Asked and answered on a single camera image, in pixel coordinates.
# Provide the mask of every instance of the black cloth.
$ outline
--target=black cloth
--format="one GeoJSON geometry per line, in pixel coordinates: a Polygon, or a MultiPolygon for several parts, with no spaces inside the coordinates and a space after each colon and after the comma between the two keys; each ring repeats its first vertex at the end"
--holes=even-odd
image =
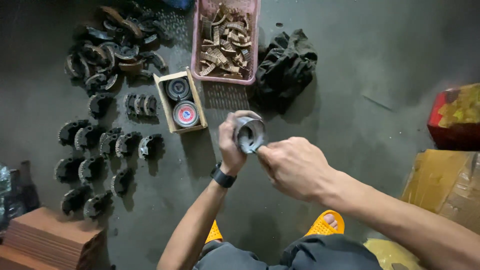
{"type": "Polygon", "coordinates": [[[253,101],[261,109],[284,114],[312,81],[317,52],[303,30],[297,29],[291,36],[283,32],[274,37],[266,52],[260,50],[259,61],[253,101]]]}
{"type": "Polygon", "coordinates": [[[269,266],[249,251],[228,242],[207,243],[193,270],[382,270],[377,257],[364,245],[343,234],[313,234],[291,243],[279,265],[269,266]]]}

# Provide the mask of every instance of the hand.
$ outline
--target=hand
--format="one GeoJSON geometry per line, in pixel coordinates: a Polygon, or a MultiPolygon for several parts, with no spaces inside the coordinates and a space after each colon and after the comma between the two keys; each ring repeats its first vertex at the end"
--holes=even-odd
{"type": "Polygon", "coordinates": [[[307,139],[292,137],[257,150],[276,189],[293,198],[341,210],[344,200],[360,192],[361,182],[328,165],[323,152],[307,139]]]}
{"type": "Polygon", "coordinates": [[[247,155],[240,151],[233,142],[233,132],[237,126],[237,118],[242,116],[261,119],[258,114],[251,110],[238,110],[235,113],[230,112],[225,122],[218,127],[220,151],[223,158],[220,170],[226,175],[236,176],[247,161],[247,155]]]}

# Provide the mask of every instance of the wet floor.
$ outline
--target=wet floor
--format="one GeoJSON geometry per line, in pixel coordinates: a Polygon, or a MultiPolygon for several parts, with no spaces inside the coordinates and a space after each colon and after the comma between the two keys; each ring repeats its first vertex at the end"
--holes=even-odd
{"type": "MultiPolygon", "coordinates": [[[[69,190],[53,180],[58,160],[71,154],[57,141],[67,121],[87,117],[88,96],[71,86],[63,61],[75,23],[108,1],[19,0],[1,4],[0,161],[15,167],[31,160],[45,206],[58,209],[69,190]]],[[[318,51],[316,77],[285,115],[260,112],[270,141],[303,136],[329,164],[392,196],[403,190],[415,154],[433,147],[425,124],[435,93],[479,81],[480,39],[475,1],[264,0],[260,42],[303,28],[318,51]]],[[[164,9],[175,33],[161,47],[169,72],[190,65],[192,12],[164,9]]],[[[218,150],[217,127],[229,111],[252,109],[245,88],[197,82],[208,129],[170,134],[163,110],[158,121],[136,122],[117,109],[101,122],[143,136],[161,133],[164,152],[155,161],[136,156],[109,160],[100,193],[127,166],[135,185],[114,198],[104,263],[117,269],[154,268],[185,211],[210,181],[218,150]]],[[[151,85],[122,87],[118,95],[150,93],[151,85]]],[[[273,189],[255,156],[249,157],[217,217],[235,246],[277,263],[284,247],[307,232],[323,208],[273,189]]],[[[348,217],[346,234],[375,235],[348,217]]]]}

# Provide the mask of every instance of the pink plastic basket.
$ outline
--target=pink plastic basket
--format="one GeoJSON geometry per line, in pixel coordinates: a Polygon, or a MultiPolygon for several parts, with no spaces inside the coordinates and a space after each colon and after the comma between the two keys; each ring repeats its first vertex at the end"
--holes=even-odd
{"type": "Polygon", "coordinates": [[[201,81],[212,81],[212,82],[224,82],[231,84],[239,84],[249,86],[255,81],[255,72],[257,71],[258,66],[258,16],[260,14],[260,1],[261,0],[196,0],[195,1],[195,17],[193,23],[193,49],[192,49],[192,75],[195,79],[201,81]],[[229,8],[238,8],[245,13],[250,13],[252,15],[252,48],[251,53],[252,61],[249,63],[250,73],[248,79],[246,80],[237,80],[237,79],[225,79],[219,77],[209,77],[209,76],[200,76],[200,49],[202,44],[201,34],[201,22],[200,15],[206,15],[213,17],[214,13],[218,9],[218,5],[224,3],[229,8]]]}

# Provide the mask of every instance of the man's right hand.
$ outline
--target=man's right hand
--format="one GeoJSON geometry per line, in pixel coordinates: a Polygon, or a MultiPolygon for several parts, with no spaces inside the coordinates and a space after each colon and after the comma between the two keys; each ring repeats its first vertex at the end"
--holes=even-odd
{"type": "Polygon", "coordinates": [[[299,200],[347,211],[351,199],[368,187],[330,167],[323,152],[305,138],[271,143],[260,147],[257,154],[273,186],[299,200]]]}

